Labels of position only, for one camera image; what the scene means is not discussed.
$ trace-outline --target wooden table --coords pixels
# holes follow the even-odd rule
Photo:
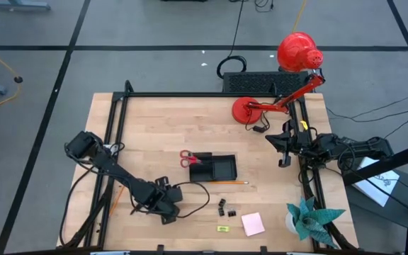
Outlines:
[[[111,93],[94,94],[86,130],[104,136]],[[323,96],[319,93],[305,96],[310,126],[319,132],[331,132]],[[174,251],[312,251],[310,240],[299,241],[285,227],[286,203],[297,204],[302,196],[298,181],[299,166],[295,156],[288,168],[279,168],[281,154],[264,138],[264,135],[281,133],[282,124],[289,116],[267,113],[271,128],[265,134],[247,132],[245,126],[231,116],[235,98],[130,98],[128,103],[119,164],[136,177],[153,181],[168,176],[172,184],[188,181],[188,169],[179,166],[179,151],[235,154],[238,180],[249,185],[205,184],[210,192],[210,203],[186,219],[177,219],[162,225],[158,215],[135,213],[125,189],[118,206],[109,218],[105,249],[156,250],[163,244],[165,250]],[[271,102],[272,98],[258,98]],[[336,164],[329,168],[337,169]],[[76,168],[74,181],[84,170]],[[89,174],[76,187],[70,200],[64,225],[64,238],[69,240],[89,213],[96,176]],[[328,208],[346,209],[335,220],[342,234],[358,246],[351,212],[340,175],[321,170],[322,186]],[[116,183],[113,198],[123,188]],[[203,190],[184,185],[183,201],[177,204],[181,215],[199,207],[206,201]],[[234,208],[236,217],[220,217],[217,204],[226,199],[226,208]],[[261,214],[266,231],[247,237],[241,215]],[[98,231],[99,221],[94,231]],[[217,225],[230,226],[230,232],[217,232]]]

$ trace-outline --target yellow pencil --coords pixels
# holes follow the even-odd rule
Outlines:
[[[211,181],[210,184],[248,184],[248,181]]]

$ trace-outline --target red lamp shade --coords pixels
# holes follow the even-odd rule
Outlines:
[[[278,47],[278,63],[288,72],[319,68],[324,55],[317,49],[314,40],[304,32],[288,35]]]

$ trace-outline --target red lamp base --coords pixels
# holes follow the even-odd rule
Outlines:
[[[232,105],[232,117],[241,124],[254,124],[260,118],[262,110],[249,110],[246,105],[249,102],[258,103],[258,101],[251,97],[242,97],[237,99]]]

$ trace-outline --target pink sticky note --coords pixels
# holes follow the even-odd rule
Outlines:
[[[259,212],[249,215],[242,215],[242,224],[244,225],[245,234],[249,237],[253,234],[259,234],[264,231],[264,225],[262,224],[261,215]]]

